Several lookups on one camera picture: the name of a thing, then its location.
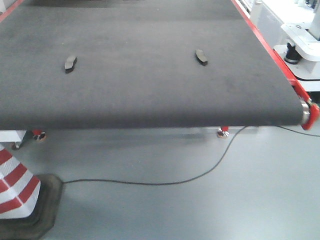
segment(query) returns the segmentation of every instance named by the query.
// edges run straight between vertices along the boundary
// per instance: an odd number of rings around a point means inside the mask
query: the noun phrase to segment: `concrete floor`
[[[301,127],[291,127],[302,131]],[[215,128],[49,130],[13,154],[63,181],[170,182],[210,169],[229,139]],[[318,121],[309,133],[320,134]],[[182,185],[73,183],[46,240],[319,240],[319,138],[245,129],[210,174]]]

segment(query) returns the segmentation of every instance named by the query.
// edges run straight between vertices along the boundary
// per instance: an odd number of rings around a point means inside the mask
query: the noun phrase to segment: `black cable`
[[[284,126],[276,126],[276,127],[280,128],[280,129],[284,129],[284,130],[290,131],[290,132],[293,132],[293,133],[296,133],[296,134],[301,134],[301,135],[305,135],[305,136],[320,138],[320,135],[315,135],[315,134],[309,134],[309,133],[304,133],[304,132],[300,132],[300,131],[295,131],[295,130],[292,130],[290,128],[286,128]]]
[[[183,181],[174,181],[174,182],[160,182],[160,183],[152,183],[152,182],[135,182],[135,181],[120,181],[120,180],[112,180],[112,179],[76,179],[76,180],[70,180],[70,181],[64,181],[63,184],[73,184],[73,183],[79,183],[79,182],[104,182],[104,183],[115,183],[115,184],[127,184],[127,185],[142,185],[142,186],[167,186],[167,185],[179,185],[179,184],[186,184],[189,183],[191,181],[197,180],[199,178],[202,178],[203,176],[209,174],[210,172],[212,172],[224,159],[225,155],[227,154],[232,142],[235,140],[236,136],[241,133],[245,128],[247,128],[248,126],[244,126],[243,128],[241,128],[239,131],[237,131],[234,136],[232,137],[231,141],[229,142],[228,146],[225,148],[221,158],[219,159],[219,161],[212,167],[210,168],[208,171],[189,178],[187,180],[183,180]]]

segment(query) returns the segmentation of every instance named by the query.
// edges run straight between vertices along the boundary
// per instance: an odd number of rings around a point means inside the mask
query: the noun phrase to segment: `red and white striped cone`
[[[28,217],[34,210],[40,180],[0,144],[0,219]]]

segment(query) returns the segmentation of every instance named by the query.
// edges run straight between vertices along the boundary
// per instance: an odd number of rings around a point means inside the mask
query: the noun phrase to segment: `conveyor leg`
[[[33,130],[33,139],[36,140],[37,142],[42,142],[46,140],[46,133],[42,130]]]
[[[218,131],[216,132],[216,135],[218,138],[221,139],[226,139],[229,136],[229,127],[228,126],[222,126],[221,128],[218,129]]]
[[[12,142],[10,145],[12,150],[19,150],[21,146],[22,146],[22,141]]]

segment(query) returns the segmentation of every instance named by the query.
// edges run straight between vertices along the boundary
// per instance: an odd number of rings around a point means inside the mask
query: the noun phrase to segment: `conveyor belt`
[[[303,115],[228,0],[25,0],[0,23],[0,80],[6,130],[297,125]]]

